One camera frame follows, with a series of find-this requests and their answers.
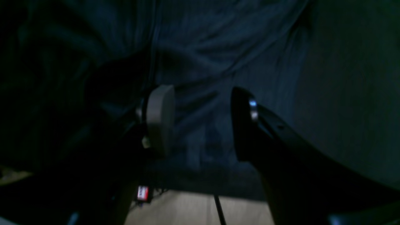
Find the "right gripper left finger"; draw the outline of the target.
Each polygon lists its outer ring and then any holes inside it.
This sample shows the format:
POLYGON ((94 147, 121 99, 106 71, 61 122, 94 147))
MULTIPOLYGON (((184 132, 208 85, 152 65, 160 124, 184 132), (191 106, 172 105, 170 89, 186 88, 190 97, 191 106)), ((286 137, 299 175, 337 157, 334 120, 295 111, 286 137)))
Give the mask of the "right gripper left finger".
POLYGON ((2 225, 123 225, 136 200, 135 175, 168 155, 175 90, 160 85, 140 95, 133 124, 115 147, 86 151, 36 175, 1 180, 2 225))

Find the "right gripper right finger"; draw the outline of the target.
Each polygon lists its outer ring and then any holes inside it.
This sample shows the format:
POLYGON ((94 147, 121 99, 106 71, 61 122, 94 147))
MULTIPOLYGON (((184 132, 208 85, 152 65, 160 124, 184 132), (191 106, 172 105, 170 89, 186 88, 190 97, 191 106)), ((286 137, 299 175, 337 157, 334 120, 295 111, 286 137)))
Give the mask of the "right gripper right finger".
POLYGON ((231 117, 237 159, 258 171, 276 225, 399 224, 399 191, 323 155, 244 88, 231 117))

